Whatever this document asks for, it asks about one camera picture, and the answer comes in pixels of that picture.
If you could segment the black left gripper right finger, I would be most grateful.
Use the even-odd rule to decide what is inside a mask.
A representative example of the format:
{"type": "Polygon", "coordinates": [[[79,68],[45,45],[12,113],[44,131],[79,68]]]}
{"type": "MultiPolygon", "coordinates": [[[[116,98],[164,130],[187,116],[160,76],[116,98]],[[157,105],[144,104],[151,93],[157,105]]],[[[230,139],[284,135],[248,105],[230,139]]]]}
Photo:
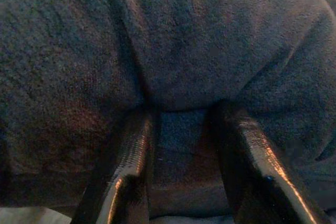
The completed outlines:
{"type": "Polygon", "coordinates": [[[235,223],[328,223],[259,123],[235,103],[209,110],[210,133],[235,223]]]}

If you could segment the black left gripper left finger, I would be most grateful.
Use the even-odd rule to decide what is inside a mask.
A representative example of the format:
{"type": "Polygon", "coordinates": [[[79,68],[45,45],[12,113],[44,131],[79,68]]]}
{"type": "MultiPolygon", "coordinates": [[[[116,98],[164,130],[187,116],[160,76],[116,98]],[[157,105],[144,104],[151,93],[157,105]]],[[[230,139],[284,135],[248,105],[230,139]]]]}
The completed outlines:
{"type": "Polygon", "coordinates": [[[72,223],[149,223],[154,114],[130,114],[113,150],[94,168],[72,223]]]}

